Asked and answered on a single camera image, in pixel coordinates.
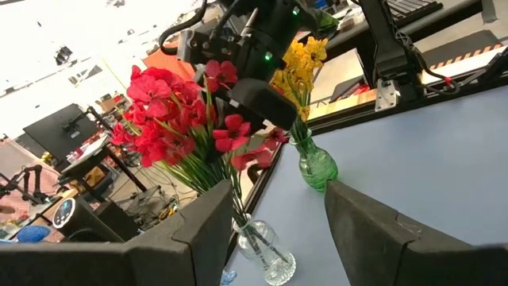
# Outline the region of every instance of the wire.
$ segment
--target wire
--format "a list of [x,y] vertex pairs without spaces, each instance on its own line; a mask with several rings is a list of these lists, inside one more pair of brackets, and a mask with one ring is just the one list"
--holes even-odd
[[[412,54],[416,58],[416,60],[421,65],[423,70],[426,71],[431,76],[437,77],[438,79],[443,79],[449,87],[453,87],[453,90],[452,91],[440,91],[440,90],[438,90],[436,88],[429,87],[429,86],[426,86],[426,85],[424,85],[423,87],[426,90],[435,92],[435,93],[437,93],[439,95],[456,95],[457,93],[459,93],[459,91],[460,91],[460,85],[455,80],[453,80],[453,79],[451,79],[451,78],[449,78],[447,76],[439,75],[436,72],[431,71],[429,66],[425,62],[425,58],[423,57],[423,54],[420,52],[420,50],[418,50],[418,48],[416,48],[414,46],[414,43],[411,40],[411,38],[409,36],[407,36],[405,33],[400,32],[398,30],[397,26],[393,22],[393,18],[392,19],[388,19],[388,22],[389,22],[391,28],[393,29],[393,32],[394,32],[394,35],[395,35],[395,39],[402,44],[403,48],[408,53]],[[374,59],[375,59],[376,54],[377,54],[377,48],[378,47],[376,45],[375,51],[374,51]],[[375,76],[376,76],[376,70],[374,68],[374,70],[372,71],[372,82],[375,82]]]
[[178,48],[166,48],[164,47],[164,42],[166,39],[168,39],[172,34],[179,32],[183,29],[190,28],[191,26],[198,24],[201,19],[205,16],[206,12],[206,0],[203,0],[203,3],[201,4],[201,7],[196,12],[194,16],[192,16],[191,19],[185,21],[184,23],[174,25],[170,27],[169,29],[165,30],[159,37],[159,47],[160,51],[162,51],[164,54],[169,56],[174,56],[178,52]]
[[240,2],[242,2],[242,0],[235,0],[235,2],[233,2],[233,4],[231,4],[231,6],[225,11],[224,15],[221,17],[221,20],[219,20],[214,30],[210,34],[210,40],[213,40],[215,37],[219,37],[221,35],[225,23],[233,15],[234,10],[237,8]]
[[411,51],[417,57],[418,62],[420,62],[420,65],[423,67],[424,71],[426,71],[431,76],[437,77],[438,79],[443,79],[449,87],[453,87],[452,91],[440,91],[436,88],[429,87],[429,86],[424,86],[425,89],[435,92],[439,95],[456,95],[457,93],[459,93],[460,85],[455,80],[453,80],[447,76],[437,74],[434,71],[431,71],[430,68],[427,66],[427,63],[425,62],[423,55],[416,47],[413,47]]

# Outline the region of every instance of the computer monitor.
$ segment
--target computer monitor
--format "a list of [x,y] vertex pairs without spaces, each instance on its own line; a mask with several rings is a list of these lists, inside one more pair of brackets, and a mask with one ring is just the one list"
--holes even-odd
[[98,132],[98,127],[86,116],[69,125],[81,114],[79,106],[73,103],[23,130],[57,160],[65,161],[70,152]]

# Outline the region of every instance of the blue object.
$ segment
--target blue object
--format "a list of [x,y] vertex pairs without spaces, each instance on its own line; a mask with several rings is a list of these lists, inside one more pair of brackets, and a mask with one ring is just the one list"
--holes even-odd
[[25,226],[17,233],[19,242],[42,242],[51,231],[46,226]]
[[326,6],[326,0],[317,0],[316,1],[316,8],[322,8]]
[[[506,243],[507,92],[501,87],[314,140],[341,167],[341,181],[356,190],[469,244]],[[298,267],[288,285],[347,286],[324,195],[297,174],[298,152],[286,145],[252,216],[269,222],[294,254]],[[264,285],[237,250],[228,269],[240,274],[235,285]]]
[[236,272],[222,270],[221,285],[230,285],[235,278],[237,278]]

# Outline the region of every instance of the white wall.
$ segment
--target white wall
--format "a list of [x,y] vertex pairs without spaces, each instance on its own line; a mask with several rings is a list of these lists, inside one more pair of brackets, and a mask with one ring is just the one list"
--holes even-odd
[[[27,125],[71,103],[93,106],[95,100],[107,93],[125,92],[132,65],[144,66],[140,55],[146,47],[141,47],[140,41],[145,39],[133,36],[133,40],[120,45],[118,41],[127,37],[129,29],[141,33],[158,25],[154,33],[160,33],[164,26],[188,11],[191,3],[191,0],[128,0],[118,9],[105,7],[106,0],[25,0],[2,6],[0,37],[8,41],[0,45],[0,90],[12,83],[31,82],[53,73],[58,68],[53,53],[62,44],[75,52],[76,58],[92,56],[92,60],[0,97],[0,134],[15,138]],[[78,87],[68,81],[69,76],[94,64],[103,72]]]

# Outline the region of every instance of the orange object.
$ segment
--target orange object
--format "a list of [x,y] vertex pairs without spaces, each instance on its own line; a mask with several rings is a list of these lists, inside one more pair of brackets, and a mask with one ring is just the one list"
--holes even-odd
[[180,75],[183,80],[194,80],[195,72],[191,64],[178,60],[176,56],[164,55],[160,49],[143,59],[143,63],[147,68],[165,68]]

